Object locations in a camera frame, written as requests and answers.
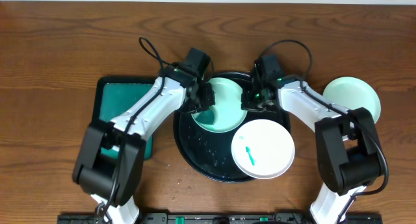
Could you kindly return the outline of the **pale green plate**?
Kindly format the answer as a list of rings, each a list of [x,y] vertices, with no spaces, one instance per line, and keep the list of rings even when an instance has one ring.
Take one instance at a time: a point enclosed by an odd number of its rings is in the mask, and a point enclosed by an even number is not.
[[[214,111],[215,123],[204,125],[197,123],[204,130],[214,133],[224,133],[238,127],[247,115],[241,108],[242,87],[235,81],[226,78],[213,78],[209,81],[214,91],[215,104],[209,109]]]

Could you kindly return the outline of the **mint plate with green smear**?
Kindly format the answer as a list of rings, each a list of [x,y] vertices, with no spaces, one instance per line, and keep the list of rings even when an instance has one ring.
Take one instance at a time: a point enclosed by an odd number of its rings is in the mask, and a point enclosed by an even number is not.
[[[327,100],[349,109],[366,108],[376,123],[381,115],[381,102],[376,91],[365,81],[355,77],[339,77],[323,91]]]

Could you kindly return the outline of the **green yellow sponge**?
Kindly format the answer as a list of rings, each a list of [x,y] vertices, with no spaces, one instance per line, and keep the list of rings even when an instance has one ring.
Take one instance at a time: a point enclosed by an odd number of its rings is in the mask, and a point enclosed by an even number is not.
[[[197,123],[204,125],[213,125],[215,123],[215,113],[211,109],[198,112],[193,115],[193,118]]]

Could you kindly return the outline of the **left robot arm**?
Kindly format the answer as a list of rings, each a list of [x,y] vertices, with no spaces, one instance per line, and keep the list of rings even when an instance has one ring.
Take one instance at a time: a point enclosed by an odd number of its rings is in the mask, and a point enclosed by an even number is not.
[[[214,104],[210,83],[195,78],[157,77],[149,91],[110,121],[87,126],[72,179],[96,202],[96,221],[135,223],[134,202],[147,141],[176,110],[197,113]]]

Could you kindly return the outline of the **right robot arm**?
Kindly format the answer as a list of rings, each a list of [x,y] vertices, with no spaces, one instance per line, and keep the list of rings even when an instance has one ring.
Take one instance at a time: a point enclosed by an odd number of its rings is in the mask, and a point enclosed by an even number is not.
[[[299,77],[252,81],[241,100],[244,110],[289,112],[315,133],[323,185],[304,223],[341,223],[357,197],[387,186],[387,160],[366,108],[350,110],[331,103]]]

